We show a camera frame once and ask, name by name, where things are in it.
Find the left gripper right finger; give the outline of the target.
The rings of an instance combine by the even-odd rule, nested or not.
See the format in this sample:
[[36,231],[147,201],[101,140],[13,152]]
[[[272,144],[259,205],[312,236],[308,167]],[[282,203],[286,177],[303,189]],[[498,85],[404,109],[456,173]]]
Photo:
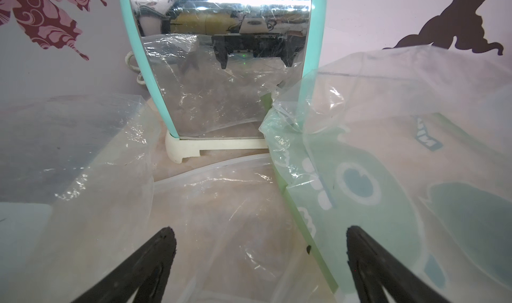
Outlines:
[[358,226],[347,230],[347,255],[361,302],[447,302]]

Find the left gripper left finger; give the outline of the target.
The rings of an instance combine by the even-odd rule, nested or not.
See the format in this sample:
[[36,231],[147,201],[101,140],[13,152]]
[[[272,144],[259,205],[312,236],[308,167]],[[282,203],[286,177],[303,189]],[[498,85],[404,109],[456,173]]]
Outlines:
[[165,227],[75,302],[161,302],[177,252]]

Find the zip bag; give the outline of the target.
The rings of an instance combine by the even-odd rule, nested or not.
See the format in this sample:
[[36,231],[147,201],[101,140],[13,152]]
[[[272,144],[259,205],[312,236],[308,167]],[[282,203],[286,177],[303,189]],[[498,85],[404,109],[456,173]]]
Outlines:
[[157,182],[148,231],[163,227],[177,240],[164,302],[334,301],[268,155]]

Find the zip-top bag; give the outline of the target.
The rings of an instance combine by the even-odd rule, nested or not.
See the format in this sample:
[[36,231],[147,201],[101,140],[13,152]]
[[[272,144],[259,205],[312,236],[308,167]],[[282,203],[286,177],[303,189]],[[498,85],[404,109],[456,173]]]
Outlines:
[[71,302],[145,242],[160,130],[138,95],[1,111],[2,302]]

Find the green-zip bag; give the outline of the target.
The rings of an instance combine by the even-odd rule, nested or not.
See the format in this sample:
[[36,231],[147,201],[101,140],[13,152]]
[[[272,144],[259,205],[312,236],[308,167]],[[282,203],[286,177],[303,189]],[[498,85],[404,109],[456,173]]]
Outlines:
[[431,46],[359,52],[278,95],[261,124],[338,302],[359,226],[452,302],[511,301],[511,69]]

